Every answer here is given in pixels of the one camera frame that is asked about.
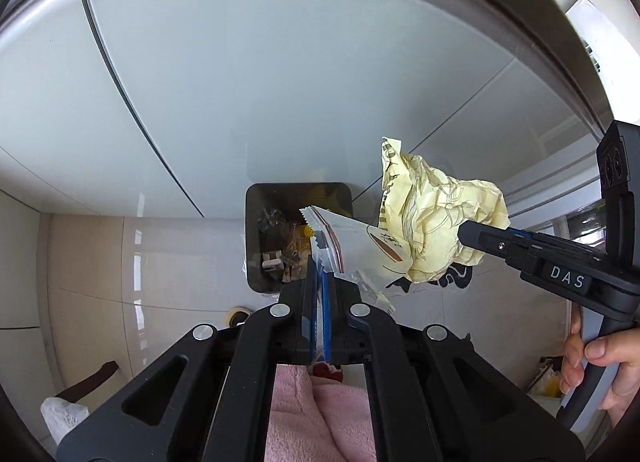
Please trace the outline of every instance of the yellow paper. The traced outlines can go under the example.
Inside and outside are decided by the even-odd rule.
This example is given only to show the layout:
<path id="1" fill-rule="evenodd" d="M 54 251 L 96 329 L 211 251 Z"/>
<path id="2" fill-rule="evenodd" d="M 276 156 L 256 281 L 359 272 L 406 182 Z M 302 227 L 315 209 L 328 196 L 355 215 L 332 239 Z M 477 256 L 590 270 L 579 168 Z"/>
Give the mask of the yellow paper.
<path id="1" fill-rule="evenodd" d="M 400 151 L 401 142 L 382 141 L 380 229 L 404 238 L 414 259 L 412 282 L 439 279 L 452 262 L 478 265 L 483 252 L 463 246 L 458 227 L 466 220 L 506 229 L 507 207 L 488 181 L 459 181 L 431 168 L 420 155 Z"/>

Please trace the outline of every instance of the metal screw head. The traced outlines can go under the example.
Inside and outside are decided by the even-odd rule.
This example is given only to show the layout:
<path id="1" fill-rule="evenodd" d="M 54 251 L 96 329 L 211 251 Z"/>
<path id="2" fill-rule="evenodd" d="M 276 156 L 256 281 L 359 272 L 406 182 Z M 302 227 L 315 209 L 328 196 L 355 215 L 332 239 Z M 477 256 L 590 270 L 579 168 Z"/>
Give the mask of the metal screw head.
<path id="1" fill-rule="evenodd" d="M 427 336 L 434 341 L 442 341 L 447 338 L 447 329 L 440 325 L 431 325 L 427 329 Z"/>
<path id="2" fill-rule="evenodd" d="M 290 310 L 289 305 L 276 303 L 275 305 L 271 305 L 269 312 L 271 312 L 271 315 L 274 317 L 284 317 L 289 314 Z"/>
<path id="3" fill-rule="evenodd" d="M 369 312 L 371 312 L 371 309 L 366 303 L 354 303 L 351 305 L 350 311 L 354 316 L 365 317 Z"/>
<path id="4" fill-rule="evenodd" d="M 211 325 L 198 325 L 193 329 L 193 337 L 198 341 L 204 341 L 213 336 L 213 327 Z"/>

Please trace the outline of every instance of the human hand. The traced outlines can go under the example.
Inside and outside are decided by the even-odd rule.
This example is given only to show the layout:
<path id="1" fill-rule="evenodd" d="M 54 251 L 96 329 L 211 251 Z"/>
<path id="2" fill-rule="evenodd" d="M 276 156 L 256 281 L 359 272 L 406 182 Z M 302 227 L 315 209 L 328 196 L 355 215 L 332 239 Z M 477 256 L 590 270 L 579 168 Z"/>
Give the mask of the human hand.
<path id="1" fill-rule="evenodd" d="M 584 368 L 580 360 L 584 356 L 597 366 L 620 363 L 618 375 L 600 405 L 615 426 L 640 388 L 640 328 L 603 336 L 585 346 L 580 336 L 580 306 L 573 303 L 571 315 L 571 329 L 564 340 L 560 390 L 566 394 L 581 384 Z"/>

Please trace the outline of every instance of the floor tile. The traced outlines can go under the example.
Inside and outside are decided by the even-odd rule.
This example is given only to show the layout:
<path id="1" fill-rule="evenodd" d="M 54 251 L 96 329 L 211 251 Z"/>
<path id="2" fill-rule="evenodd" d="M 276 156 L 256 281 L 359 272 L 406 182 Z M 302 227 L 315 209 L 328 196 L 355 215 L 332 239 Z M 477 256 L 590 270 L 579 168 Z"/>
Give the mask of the floor tile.
<path id="1" fill-rule="evenodd" d="M 122 217 L 53 215 L 49 286 L 121 301 Z"/>
<path id="2" fill-rule="evenodd" d="M 504 260 L 502 258 L 494 257 L 493 255 L 484 255 L 478 265 L 474 265 L 473 277 L 488 273 L 494 269 L 502 267 Z"/>
<path id="3" fill-rule="evenodd" d="M 93 411 L 132 377 L 122 304 L 52 288 L 49 315 L 66 386 L 82 381 L 108 361 L 114 360 L 120 367 L 107 382 L 81 399 L 80 403 Z"/>
<path id="4" fill-rule="evenodd" d="M 396 308 L 392 316 L 399 325 L 421 330 L 444 320 L 442 292 L 437 289 L 392 296 L 390 301 Z"/>
<path id="5" fill-rule="evenodd" d="M 471 333 L 476 351 L 524 386 L 541 356 L 561 353 L 566 300 L 519 276 L 502 265 L 474 276 L 466 294 L 444 292 L 443 304 L 444 325 L 459 337 Z"/>
<path id="6" fill-rule="evenodd" d="M 194 311 L 256 311 L 246 281 L 244 220 L 126 218 L 122 301 Z"/>
<path id="7" fill-rule="evenodd" d="M 200 323 L 225 328 L 226 312 L 184 311 L 123 303 L 127 346 L 133 375 L 149 366 L 165 350 Z"/>

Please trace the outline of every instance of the white cabinet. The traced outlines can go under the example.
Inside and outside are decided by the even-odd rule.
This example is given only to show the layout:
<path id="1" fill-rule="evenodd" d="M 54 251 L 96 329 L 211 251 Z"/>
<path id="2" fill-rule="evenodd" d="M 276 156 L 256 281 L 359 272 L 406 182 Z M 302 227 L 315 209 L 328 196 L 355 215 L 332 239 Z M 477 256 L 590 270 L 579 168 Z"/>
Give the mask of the white cabinet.
<path id="1" fill-rule="evenodd" d="M 381 173 L 511 56 L 421 0 L 90 0 L 142 122 L 207 217 L 255 182 Z"/>
<path id="2" fill-rule="evenodd" d="M 563 155 L 551 171 L 529 170 L 529 183 L 593 154 L 597 142 L 540 78 L 513 60 L 415 153 L 458 179 L 492 181 L 512 193 L 526 182 L 510 182 L 513 177 L 580 139 L 582 146 Z"/>
<path id="3" fill-rule="evenodd" d="M 32 0 L 0 31 L 0 127 L 24 185 L 33 172 L 69 213 L 198 216 L 124 104 L 81 0 Z"/>
<path id="4" fill-rule="evenodd" d="M 30 172 L 0 149 L 0 189 L 43 213 L 95 214 Z"/>

